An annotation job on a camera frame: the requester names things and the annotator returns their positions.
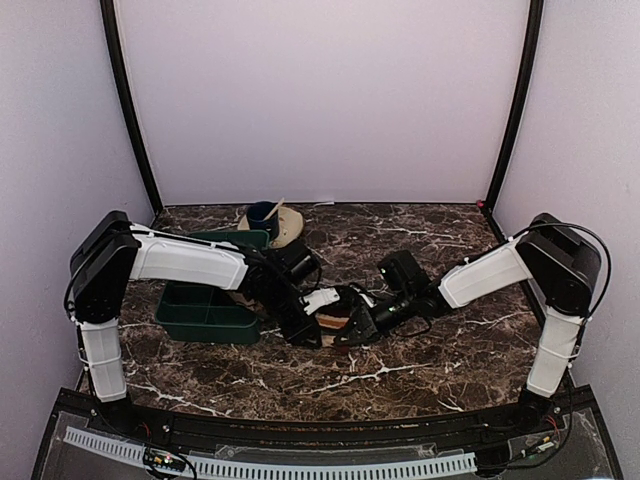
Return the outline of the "striped cream red sock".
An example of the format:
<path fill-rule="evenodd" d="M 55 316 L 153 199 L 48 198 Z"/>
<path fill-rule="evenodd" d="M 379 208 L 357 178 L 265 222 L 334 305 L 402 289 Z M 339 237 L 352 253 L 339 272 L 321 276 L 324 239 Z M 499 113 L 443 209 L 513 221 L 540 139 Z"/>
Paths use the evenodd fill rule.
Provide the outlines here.
<path fill-rule="evenodd" d="M 345 335 L 352 328 L 350 314 L 346 311 L 318 311 L 315 319 L 320 326 L 321 342 L 325 348 L 333 347 L 335 338 Z"/>

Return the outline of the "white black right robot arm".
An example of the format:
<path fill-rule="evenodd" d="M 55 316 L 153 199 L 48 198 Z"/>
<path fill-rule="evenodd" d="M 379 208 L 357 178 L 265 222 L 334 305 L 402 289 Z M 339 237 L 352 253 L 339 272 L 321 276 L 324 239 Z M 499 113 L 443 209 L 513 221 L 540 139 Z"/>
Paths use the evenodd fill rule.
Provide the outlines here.
<path fill-rule="evenodd" d="M 369 305 L 365 293 L 356 291 L 336 344 L 368 344 L 413 317 L 431 321 L 512 284 L 533 281 L 538 285 L 546 309 L 524 387 L 531 396 L 510 413 L 511 426 L 530 434 L 547 420 L 545 399 L 556 393 L 578 355 L 585 325 L 605 293 L 598 279 L 611 277 L 611 256 L 595 233 L 542 213 L 500 245 L 465 258 L 437 279 L 430 279 L 408 250 L 388 254 L 378 270 L 392 297 Z"/>

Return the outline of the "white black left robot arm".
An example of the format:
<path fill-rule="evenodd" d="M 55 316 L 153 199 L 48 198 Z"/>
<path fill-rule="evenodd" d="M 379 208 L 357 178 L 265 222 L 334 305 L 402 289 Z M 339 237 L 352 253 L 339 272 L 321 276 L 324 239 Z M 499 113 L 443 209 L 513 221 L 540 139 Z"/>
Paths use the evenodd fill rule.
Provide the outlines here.
<path fill-rule="evenodd" d="M 165 280 L 208 285 L 257 301 L 290 344 L 321 345 L 320 326 L 307 312 L 300 283 L 318 267 L 302 243 L 280 255 L 229 241 L 212 242 L 152 230 L 131 222 L 123 211 L 109 212 L 74 252 L 63 308 L 79 329 L 84 364 L 101 417 L 120 436 L 141 427 L 140 412 L 126 399 L 118 323 L 127 285 Z"/>

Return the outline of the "tan brown sock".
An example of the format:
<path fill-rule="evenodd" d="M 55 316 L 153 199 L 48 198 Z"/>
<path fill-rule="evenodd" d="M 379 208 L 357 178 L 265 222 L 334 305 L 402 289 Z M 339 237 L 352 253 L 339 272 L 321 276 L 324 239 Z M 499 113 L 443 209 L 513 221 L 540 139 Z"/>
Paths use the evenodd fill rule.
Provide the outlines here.
<path fill-rule="evenodd" d="M 257 312 L 261 308 L 260 303 L 258 301 L 247 298 L 241 292 L 227 291 L 226 294 L 236 305 L 246 308 L 250 311 Z"/>

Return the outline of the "cream ceramic saucer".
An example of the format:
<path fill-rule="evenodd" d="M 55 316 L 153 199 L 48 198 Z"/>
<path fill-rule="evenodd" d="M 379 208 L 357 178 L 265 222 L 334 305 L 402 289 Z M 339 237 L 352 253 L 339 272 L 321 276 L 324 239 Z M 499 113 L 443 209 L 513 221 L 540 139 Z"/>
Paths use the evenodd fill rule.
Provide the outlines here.
<path fill-rule="evenodd" d="M 277 216 L 279 219 L 279 235 L 271 239 L 266 232 L 271 249 L 280 249 L 287 246 L 292 241 L 299 239 L 304 230 L 304 218 L 300 212 L 282 205 L 277 212 Z M 254 231 L 249 229 L 246 213 L 241 218 L 237 230 Z"/>

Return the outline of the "green plastic divided tray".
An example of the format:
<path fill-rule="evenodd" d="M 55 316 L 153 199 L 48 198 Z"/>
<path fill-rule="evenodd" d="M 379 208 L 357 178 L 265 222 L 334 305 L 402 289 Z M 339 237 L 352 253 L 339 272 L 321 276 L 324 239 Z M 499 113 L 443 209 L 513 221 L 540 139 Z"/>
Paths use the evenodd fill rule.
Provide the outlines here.
<path fill-rule="evenodd" d="M 246 258 L 233 244 L 264 246 L 264 234 L 204 232 L 194 242 L 170 242 L 166 253 L 155 249 L 159 263 L 152 273 L 166 281 L 155 320 L 178 341 L 254 344 L 260 320 L 229 295 L 248 272 Z"/>

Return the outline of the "blue enamel mug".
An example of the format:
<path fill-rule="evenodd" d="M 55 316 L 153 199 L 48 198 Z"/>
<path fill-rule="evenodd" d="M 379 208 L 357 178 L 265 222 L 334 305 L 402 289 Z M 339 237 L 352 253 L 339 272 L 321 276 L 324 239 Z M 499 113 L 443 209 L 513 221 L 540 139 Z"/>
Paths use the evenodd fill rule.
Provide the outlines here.
<path fill-rule="evenodd" d="M 264 217 L 273 208 L 274 202 L 260 201 L 251 204 L 246 211 L 246 218 L 250 230 L 261 230 L 269 234 L 271 239 L 279 235 L 279 219 L 277 214 L 264 221 Z"/>

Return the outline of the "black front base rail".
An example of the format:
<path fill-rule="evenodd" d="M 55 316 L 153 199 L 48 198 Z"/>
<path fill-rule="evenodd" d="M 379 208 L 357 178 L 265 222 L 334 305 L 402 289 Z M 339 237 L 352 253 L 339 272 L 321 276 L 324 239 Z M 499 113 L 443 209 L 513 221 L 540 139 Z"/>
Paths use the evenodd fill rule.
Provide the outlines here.
<path fill-rule="evenodd" d="M 610 446 L 610 438 L 600 408 L 589 386 L 578 387 L 572 394 L 573 420 L 569 446 L 574 440 Z M 98 433 L 117 435 L 100 418 L 91 419 L 94 400 L 87 394 L 62 388 L 54 402 L 38 454 L 45 454 L 61 441 L 63 413 L 69 420 L 79 420 Z M 515 426 L 516 404 L 483 410 L 396 420 L 364 420 L 337 422 L 284 422 L 212 417 L 133 405 L 134 440 L 148 441 L 186 452 L 213 450 L 217 445 L 249 445 L 326 448 L 344 450 L 349 447 L 391 447 L 417 443 L 435 443 L 438 447 L 497 448 L 507 440 L 525 435 L 553 431 L 548 420 L 541 419 L 526 433 Z"/>

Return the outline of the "black left corner post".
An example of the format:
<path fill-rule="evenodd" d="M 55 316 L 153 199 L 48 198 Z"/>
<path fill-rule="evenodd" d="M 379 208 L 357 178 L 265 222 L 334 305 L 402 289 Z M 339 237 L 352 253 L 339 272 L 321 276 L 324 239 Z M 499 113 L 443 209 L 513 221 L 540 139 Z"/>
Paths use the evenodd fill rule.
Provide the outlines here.
<path fill-rule="evenodd" d="M 163 211 L 164 205 L 144 145 L 142 130 L 126 72 L 126 62 L 116 15 L 116 4 L 112 0 L 100 0 L 99 5 L 112 75 L 134 159 L 152 212 L 159 214 Z"/>

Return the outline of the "black corner post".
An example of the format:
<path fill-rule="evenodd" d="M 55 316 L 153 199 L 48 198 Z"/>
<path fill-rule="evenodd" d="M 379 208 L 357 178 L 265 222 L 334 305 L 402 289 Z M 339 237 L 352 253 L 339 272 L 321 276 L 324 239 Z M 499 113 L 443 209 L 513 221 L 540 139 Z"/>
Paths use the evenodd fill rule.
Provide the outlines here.
<path fill-rule="evenodd" d="M 159 214 L 163 211 L 164 205 L 144 145 L 142 130 L 126 72 L 126 62 L 116 15 L 116 4 L 112 0 L 100 0 L 99 5 L 112 75 L 134 159 L 152 212 Z"/>
<path fill-rule="evenodd" d="M 504 135 L 489 188 L 483 200 L 486 217 L 493 215 L 506 179 L 529 93 L 544 12 L 544 0 L 529 2 L 523 48 Z"/>

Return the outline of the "black right corner post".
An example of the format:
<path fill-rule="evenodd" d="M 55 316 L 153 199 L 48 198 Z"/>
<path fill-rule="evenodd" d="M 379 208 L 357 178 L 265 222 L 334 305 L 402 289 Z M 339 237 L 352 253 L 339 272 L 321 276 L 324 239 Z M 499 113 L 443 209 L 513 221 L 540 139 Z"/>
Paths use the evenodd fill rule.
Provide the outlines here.
<path fill-rule="evenodd" d="M 523 48 L 504 135 L 489 188 L 483 200 L 486 217 L 493 215 L 506 179 L 529 93 L 544 12 L 544 0 L 529 2 Z"/>

